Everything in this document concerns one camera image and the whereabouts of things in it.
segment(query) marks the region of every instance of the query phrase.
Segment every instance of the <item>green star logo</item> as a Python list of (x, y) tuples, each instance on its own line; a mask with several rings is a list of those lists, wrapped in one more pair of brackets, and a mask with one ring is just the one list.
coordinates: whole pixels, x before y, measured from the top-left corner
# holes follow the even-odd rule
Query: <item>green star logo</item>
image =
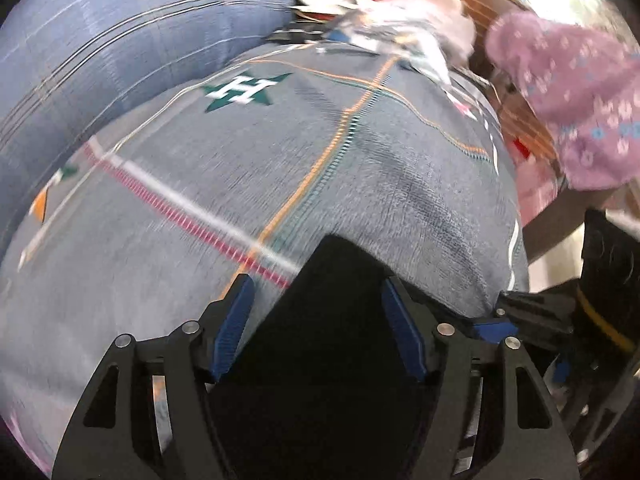
[(271, 101), (267, 95), (267, 88), (284, 81), (291, 72), (270, 78), (257, 78), (249, 72), (242, 72), (228, 83), (218, 86), (204, 85), (202, 89), (207, 97), (213, 99), (206, 112), (211, 112), (229, 103), (248, 104), (256, 102), (269, 106)]

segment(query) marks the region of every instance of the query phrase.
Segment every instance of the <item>metal screw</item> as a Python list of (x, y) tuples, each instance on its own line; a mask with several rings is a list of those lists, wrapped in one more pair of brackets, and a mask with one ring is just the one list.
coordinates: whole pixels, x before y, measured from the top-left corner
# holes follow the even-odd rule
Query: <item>metal screw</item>
[(440, 335), (454, 335), (456, 332), (456, 329), (453, 328), (453, 325), (450, 325), (449, 323), (440, 323), (438, 325), (438, 333)]
[(198, 330), (200, 330), (200, 325), (197, 321), (187, 321), (182, 326), (182, 331), (185, 334), (195, 334)]
[(504, 344), (511, 348), (511, 350), (517, 350), (520, 348), (520, 340), (516, 337), (509, 336), (504, 340)]
[(589, 450), (588, 449), (583, 449), (582, 451), (578, 452), (578, 454), (575, 456), (575, 459), (576, 459), (578, 464), (581, 464), (582, 462), (584, 462), (588, 458), (589, 458)]
[(131, 343), (131, 336), (129, 334), (120, 334), (116, 338), (115, 343), (118, 348), (124, 348), (125, 346), (128, 346), (129, 343)]

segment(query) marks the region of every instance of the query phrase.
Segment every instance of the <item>red stripe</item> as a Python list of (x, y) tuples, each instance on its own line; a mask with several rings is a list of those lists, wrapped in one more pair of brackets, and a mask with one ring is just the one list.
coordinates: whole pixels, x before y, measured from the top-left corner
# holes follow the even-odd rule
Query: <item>red stripe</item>
[(89, 158), (92, 164), (98, 164), (98, 166), (102, 168), (106, 173), (110, 174), (117, 181), (124, 184), (124, 186), (131, 190), (137, 197), (153, 207), (162, 216), (180, 226), (190, 235), (193, 235), (196, 238), (202, 240), (204, 243), (214, 247), (229, 260), (233, 260), (238, 264), (245, 264), (249, 273), (258, 274), (259, 276), (264, 277), (270, 282), (275, 283), (280, 288), (286, 288), (289, 286), (289, 282), (286, 278), (279, 275), (277, 272), (273, 272), (272, 270), (263, 267), (255, 259), (250, 258), (246, 254), (244, 254), (242, 250), (236, 249), (226, 242), (223, 242), (214, 232), (209, 231), (203, 225), (199, 224), (196, 221), (193, 221), (191, 218), (185, 215), (185, 213), (174, 208), (159, 195), (156, 195), (155, 193), (149, 191), (144, 186), (144, 184), (142, 184), (138, 179), (132, 177), (126, 171), (121, 170), (120, 168), (116, 168), (106, 159), (98, 160), (94, 155), (94, 152), (92, 152), (91, 148), (87, 145), (84, 146), (84, 154)]

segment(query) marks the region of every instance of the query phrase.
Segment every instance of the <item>white stripe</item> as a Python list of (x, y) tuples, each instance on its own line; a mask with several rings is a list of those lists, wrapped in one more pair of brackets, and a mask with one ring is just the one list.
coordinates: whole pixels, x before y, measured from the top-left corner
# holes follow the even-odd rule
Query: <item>white stripe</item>
[(86, 143), (89, 145), (91, 151), (94, 152), (96, 158), (102, 158), (104, 156), (104, 150), (95, 136), (91, 137)]
[(518, 240), (518, 231), (520, 226), (518, 225), (518, 221), (513, 226), (513, 234), (511, 235), (511, 240), (509, 241), (509, 252), (508, 252), (508, 260), (509, 260), (509, 270), (511, 271), (511, 277), (509, 278), (509, 285), (507, 285), (507, 290), (513, 290), (514, 285), (516, 284), (516, 275), (513, 272), (513, 250), (516, 248), (516, 241)]
[(456, 94), (458, 94), (460, 97), (462, 97), (467, 103), (471, 104), (472, 106), (476, 106), (476, 101), (475, 99), (473, 99), (471, 96), (469, 96), (468, 94), (464, 93), (462, 90), (460, 90), (459, 88), (456, 88), (455, 86), (450, 86), (449, 89), (453, 92), (455, 92)]
[[(293, 45), (293, 47), (295, 47), (295, 48), (308, 48), (310, 46), (311, 46), (310, 43), (301, 44), (301, 45)], [(232, 70), (234, 70), (234, 69), (236, 69), (238, 67), (241, 67), (242, 65), (245, 65), (247, 63), (252, 62), (253, 60), (263, 59), (263, 58), (269, 57), (269, 56), (274, 56), (275, 54), (279, 54), (281, 52), (284, 52), (285, 50), (291, 50), (291, 48), (273, 50), (272, 52), (268, 52), (266, 54), (262, 54), (261, 56), (255, 56), (255, 57), (252, 57), (251, 59), (247, 59), (245, 61), (241, 61), (241, 62), (239, 62), (239, 63), (237, 63), (235, 65), (232, 65), (232, 66), (230, 66), (230, 67), (228, 67), (228, 68), (226, 68), (226, 69), (224, 69), (224, 70), (222, 70), (220, 72), (215, 73), (214, 75), (211, 75), (211, 76), (207, 77), (206, 79), (200, 81), (199, 83), (196, 83), (196, 84), (187, 86), (186, 88), (183, 88), (182, 90), (177, 92), (171, 99), (169, 99), (169, 102), (167, 104), (165, 104), (162, 108), (160, 108), (155, 114), (153, 114), (146, 121), (144, 121), (142, 124), (140, 124), (131, 133), (129, 133), (126, 136), (122, 137), (116, 143), (116, 145), (113, 146), (108, 152), (106, 152), (106, 153), (102, 152), (101, 156), (96, 155), (96, 157), (99, 158), (100, 160), (104, 160), (105, 158), (109, 157), (111, 163), (114, 166), (118, 167), (122, 163), (122, 159), (119, 156), (115, 155), (115, 152), (117, 152), (125, 142), (127, 142), (129, 139), (134, 137), (140, 130), (145, 128), (149, 123), (151, 123), (158, 116), (160, 116), (165, 110), (167, 110), (169, 108), (169, 106), (171, 106), (173, 103), (175, 103), (180, 97), (182, 97), (183, 95), (187, 94), (188, 92), (190, 92), (192, 90), (195, 90), (197, 88), (200, 88), (201, 86), (206, 85), (207, 83), (213, 81), (214, 79), (216, 79), (216, 78), (218, 78), (218, 77), (220, 77), (222, 75), (225, 75), (226, 73), (231, 72)], [(97, 144), (97, 141), (89, 143), (88, 146), (93, 150), (96, 144)], [(60, 202), (60, 205), (55, 209), (55, 211), (51, 214), (51, 216), (47, 219), (47, 221), (44, 222), (42, 227), (40, 229), (38, 229), (38, 232), (34, 235), (34, 237), (27, 244), (27, 246), (22, 251), (22, 254), (20, 255), (20, 262), (18, 263), (18, 270), (20, 270), (20, 268), (24, 265), (24, 263), (28, 262), (31, 259), (31, 257), (33, 256), (33, 253), (38, 248), (38, 246), (40, 245), (42, 240), (44, 239), (45, 234), (47, 234), (47, 232), (49, 231), (49, 228), (51, 227), (51, 224), (53, 223), (53, 221), (57, 218), (57, 216), (60, 214), (60, 212), (65, 208), (66, 204), (71, 200), (72, 196), (76, 194), (78, 189), (80, 189), (82, 184), (84, 184), (87, 181), (87, 179), (91, 176), (91, 174), (95, 171), (96, 167), (97, 167), (97, 165), (93, 165), (92, 167), (89, 168), (89, 170), (82, 176), (82, 178), (80, 180), (78, 180), (76, 185), (73, 186), (72, 189), (69, 191), (69, 193), (67, 193), (67, 195), (62, 199), (62, 202)]]
[(193, 216), (194, 218), (197, 218), (210, 227), (223, 232), (233, 240), (236, 240), (247, 247), (255, 248), (255, 250), (262, 256), (272, 261), (274, 264), (280, 266), (281, 268), (296, 274), (300, 272), (300, 267), (294, 264), (292, 261), (287, 260), (271, 249), (265, 247), (255, 238), (252, 238), (237, 227), (229, 224), (228, 222), (225, 222), (222, 218), (219, 218), (206, 209), (201, 208), (199, 205), (197, 205), (195, 202), (192, 202), (184, 195), (178, 193), (177, 191), (168, 187), (166, 184), (160, 182), (153, 175), (140, 168), (137, 164), (131, 162), (130, 160), (121, 162), (122, 160), (117, 155), (110, 155), (108, 156), (108, 159), (110, 161), (113, 161), (115, 164), (119, 163), (118, 165), (122, 165), (123, 170), (139, 180), (142, 184), (145, 185), (145, 187), (158, 193), (158, 195), (162, 196), (169, 202), (177, 205), (185, 213)]
[(494, 136), (492, 136), (492, 134), (489, 134), (489, 138), (491, 139), (491, 144), (494, 147), (494, 169), (495, 169), (495, 174), (496, 175), (500, 175), (500, 173), (498, 172), (498, 150), (495, 149)]
[[(487, 120), (486, 120), (486, 119), (484, 120), (484, 127), (487, 129), (487, 131), (489, 131), (489, 123), (487, 122)], [(500, 130), (500, 126), (498, 126), (498, 127), (496, 128), (496, 130), (497, 130), (497, 131), (498, 131), (498, 133), (500, 134), (500, 138), (501, 138), (502, 140), (504, 140), (504, 137), (502, 136), (502, 131)]]

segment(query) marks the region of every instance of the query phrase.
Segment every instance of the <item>pink floral fabric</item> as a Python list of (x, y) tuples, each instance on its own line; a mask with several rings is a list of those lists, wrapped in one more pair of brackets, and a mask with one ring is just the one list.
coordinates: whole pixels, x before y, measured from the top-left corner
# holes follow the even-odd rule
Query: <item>pink floral fabric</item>
[(571, 187), (617, 187), (640, 174), (638, 52), (532, 12), (498, 18), (485, 49), (554, 136)]

